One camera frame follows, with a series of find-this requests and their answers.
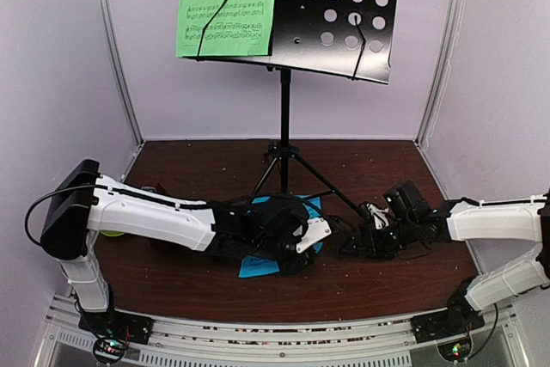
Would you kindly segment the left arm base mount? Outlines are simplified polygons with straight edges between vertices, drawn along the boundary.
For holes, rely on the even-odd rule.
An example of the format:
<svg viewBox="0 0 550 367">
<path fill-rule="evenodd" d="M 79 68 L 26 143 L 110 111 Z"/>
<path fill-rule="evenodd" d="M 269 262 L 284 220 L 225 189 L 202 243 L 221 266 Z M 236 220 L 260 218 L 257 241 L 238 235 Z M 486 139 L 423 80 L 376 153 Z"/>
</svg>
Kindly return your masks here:
<svg viewBox="0 0 550 367">
<path fill-rule="evenodd" d="M 141 315 L 115 311 L 112 315 L 83 313 L 78 327 L 95 337 L 92 355 L 100 364 L 120 362 L 130 349 L 130 344 L 147 345 L 154 321 Z"/>
</svg>

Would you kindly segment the green sheet music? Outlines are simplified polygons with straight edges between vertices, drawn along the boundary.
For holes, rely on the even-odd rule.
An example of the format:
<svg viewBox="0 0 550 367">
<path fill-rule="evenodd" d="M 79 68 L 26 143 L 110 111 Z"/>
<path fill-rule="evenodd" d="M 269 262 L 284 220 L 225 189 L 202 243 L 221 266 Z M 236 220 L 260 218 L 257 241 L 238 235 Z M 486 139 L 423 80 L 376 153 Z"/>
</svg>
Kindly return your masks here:
<svg viewBox="0 0 550 367">
<path fill-rule="evenodd" d="M 269 53 L 274 0 L 179 0 L 177 58 Z"/>
</svg>

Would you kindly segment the blue sheet music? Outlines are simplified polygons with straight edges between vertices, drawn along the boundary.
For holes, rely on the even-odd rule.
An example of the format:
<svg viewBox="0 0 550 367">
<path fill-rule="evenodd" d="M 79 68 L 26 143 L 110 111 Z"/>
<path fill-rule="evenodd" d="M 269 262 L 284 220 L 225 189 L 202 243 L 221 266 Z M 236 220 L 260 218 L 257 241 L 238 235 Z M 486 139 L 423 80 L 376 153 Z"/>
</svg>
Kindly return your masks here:
<svg viewBox="0 0 550 367">
<path fill-rule="evenodd" d="M 298 197 L 301 198 L 309 198 L 309 202 L 311 202 L 313 205 L 315 205 L 316 208 L 321 209 L 321 197 L 315 197 L 313 196 L 306 196 L 306 195 L 298 195 Z M 253 204 L 257 203 L 264 203 L 266 202 L 270 197 L 259 197 L 255 200 L 253 200 Z M 315 209 L 306 206 L 306 210 L 309 213 L 310 218 L 318 218 L 321 215 L 315 211 Z M 314 254 L 317 255 L 323 247 L 323 242 L 317 242 L 313 245 Z M 247 256 L 241 261 L 241 267 L 239 271 L 239 278 L 255 278 L 255 277 L 263 277 L 268 276 L 272 274 L 282 274 L 282 270 L 280 268 L 280 265 L 274 261 L 274 260 L 268 260 L 263 259 L 259 257 L 254 256 Z"/>
</svg>

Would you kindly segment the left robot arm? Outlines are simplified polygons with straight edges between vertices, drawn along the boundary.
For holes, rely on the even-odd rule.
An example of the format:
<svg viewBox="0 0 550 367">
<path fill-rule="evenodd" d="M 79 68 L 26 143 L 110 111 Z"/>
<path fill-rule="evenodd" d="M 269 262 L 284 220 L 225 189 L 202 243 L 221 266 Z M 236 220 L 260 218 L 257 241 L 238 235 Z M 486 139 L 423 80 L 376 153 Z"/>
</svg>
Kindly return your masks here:
<svg viewBox="0 0 550 367">
<path fill-rule="evenodd" d="M 259 257 L 294 275 L 313 262 L 315 245 L 331 235 L 323 217 L 311 217 L 306 199 L 272 195 L 266 201 L 176 199 L 127 186 L 84 160 L 48 195 L 39 245 L 61 265 L 76 293 L 81 326 L 114 336 L 141 328 L 114 307 L 113 289 L 95 256 L 102 231 L 138 235 L 231 260 Z"/>
</svg>

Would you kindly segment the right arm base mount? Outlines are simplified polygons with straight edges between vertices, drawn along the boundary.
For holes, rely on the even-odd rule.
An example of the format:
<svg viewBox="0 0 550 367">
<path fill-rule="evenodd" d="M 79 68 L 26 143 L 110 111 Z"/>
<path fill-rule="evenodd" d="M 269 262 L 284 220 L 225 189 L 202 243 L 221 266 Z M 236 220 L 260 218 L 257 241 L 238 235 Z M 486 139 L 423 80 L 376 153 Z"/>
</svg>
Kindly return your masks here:
<svg viewBox="0 0 550 367">
<path fill-rule="evenodd" d="M 411 319 L 411 328 L 417 344 L 434 341 L 437 351 L 446 362 L 466 362 L 474 354 L 472 332 L 485 326 L 482 315 L 463 318 L 443 310 Z"/>
</svg>

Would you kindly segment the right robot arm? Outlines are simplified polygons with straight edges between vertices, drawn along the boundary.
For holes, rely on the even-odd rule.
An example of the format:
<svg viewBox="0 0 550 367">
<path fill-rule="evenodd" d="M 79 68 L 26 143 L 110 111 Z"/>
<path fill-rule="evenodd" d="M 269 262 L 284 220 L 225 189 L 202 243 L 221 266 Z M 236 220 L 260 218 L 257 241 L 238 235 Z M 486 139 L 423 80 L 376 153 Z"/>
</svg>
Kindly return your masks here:
<svg viewBox="0 0 550 367">
<path fill-rule="evenodd" d="M 364 223 L 340 247 L 342 254 L 392 260 L 416 242 L 517 239 L 534 244 L 527 253 L 457 288 L 440 318 L 446 333 L 459 333 L 474 315 L 506 298 L 549 286 L 548 194 L 495 202 L 462 197 L 432 207 L 407 180 L 384 198 L 385 210 L 362 204 Z"/>
</svg>

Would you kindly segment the black music stand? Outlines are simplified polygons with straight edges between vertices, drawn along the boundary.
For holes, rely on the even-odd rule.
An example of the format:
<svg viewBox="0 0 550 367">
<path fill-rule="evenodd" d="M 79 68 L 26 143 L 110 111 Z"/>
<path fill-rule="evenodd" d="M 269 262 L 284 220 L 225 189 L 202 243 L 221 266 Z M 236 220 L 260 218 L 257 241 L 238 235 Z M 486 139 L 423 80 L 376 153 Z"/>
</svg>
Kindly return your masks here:
<svg viewBox="0 0 550 367">
<path fill-rule="evenodd" d="M 266 56 L 188 58 L 255 64 L 278 72 L 281 132 L 269 156 L 270 169 L 280 172 L 283 193 L 289 190 L 289 162 L 301 157 L 290 143 L 292 72 L 305 70 L 352 81 L 387 83 L 396 4 L 397 0 L 274 0 Z"/>
</svg>

